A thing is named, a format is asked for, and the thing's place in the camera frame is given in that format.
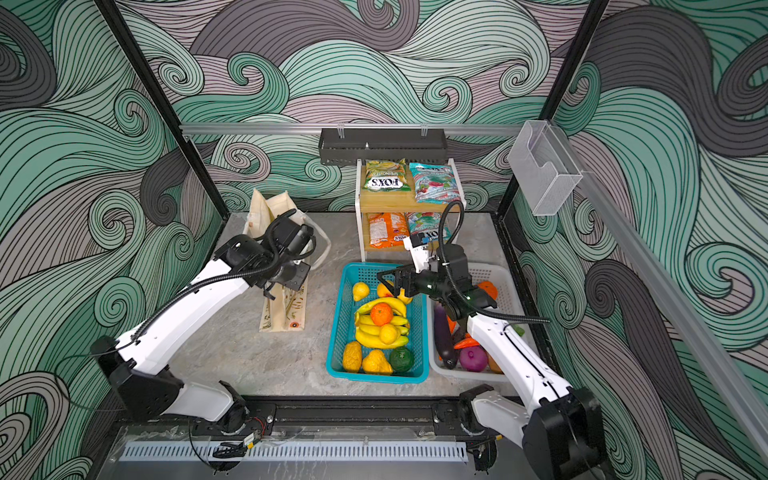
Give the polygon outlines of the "yellow banana bunch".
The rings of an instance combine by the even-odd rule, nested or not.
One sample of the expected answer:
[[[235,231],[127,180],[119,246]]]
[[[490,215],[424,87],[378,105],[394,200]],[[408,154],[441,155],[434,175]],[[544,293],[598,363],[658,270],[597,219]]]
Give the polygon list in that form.
[[[372,307],[379,302],[386,302],[392,307],[394,311],[394,317],[389,324],[396,326],[401,334],[400,338],[396,340],[392,345],[386,345],[380,341],[380,327],[375,326],[372,323],[369,315]],[[406,315],[407,305],[402,303],[399,299],[393,297],[379,298],[362,305],[357,309],[354,316],[356,341],[359,342],[362,346],[370,349],[389,350],[406,346],[410,337],[410,322],[406,318]]]

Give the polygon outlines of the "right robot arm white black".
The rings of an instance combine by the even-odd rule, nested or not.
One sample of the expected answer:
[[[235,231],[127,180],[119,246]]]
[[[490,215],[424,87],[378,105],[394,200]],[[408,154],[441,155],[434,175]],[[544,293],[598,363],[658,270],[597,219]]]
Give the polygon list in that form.
[[[587,388],[574,388],[517,334],[517,324],[543,318],[498,312],[496,301],[475,284],[467,257],[452,237],[437,235],[437,250],[406,245],[412,262],[378,273],[393,294],[428,296],[439,303],[495,360],[518,400],[492,388],[465,394],[469,424],[491,429],[518,445],[540,479],[574,479],[588,473],[610,477],[600,402]]]

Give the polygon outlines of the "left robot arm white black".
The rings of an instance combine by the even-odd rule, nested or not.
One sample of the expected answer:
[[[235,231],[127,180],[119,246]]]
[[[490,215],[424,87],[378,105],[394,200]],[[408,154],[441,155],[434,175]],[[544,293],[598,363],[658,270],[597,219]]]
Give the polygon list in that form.
[[[91,354],[128,416],[137,422],[183,416],[206,421],[225,435],[239,433],[250,413],[229,383],[184,381],[168,363],[197,330],[248,289],[258,288],[266,298],[277,285],[299,290],[311,269],[305,260],[316,246],[315,227],[290,209],[263,233],[242,233],[223,243],[190,285],[137,327],[96,340]]]

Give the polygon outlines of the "orange mandarin fruit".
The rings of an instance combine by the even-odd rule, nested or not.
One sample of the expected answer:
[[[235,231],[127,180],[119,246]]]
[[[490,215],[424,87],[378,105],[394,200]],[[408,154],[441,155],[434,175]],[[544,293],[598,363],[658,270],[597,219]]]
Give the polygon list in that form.
[[[394,317],[394,311],[388,303],[379,302],[372,307],[369,315],[372,323],[375,326],[381,327],[382,325],[389,324],[392,321]]]

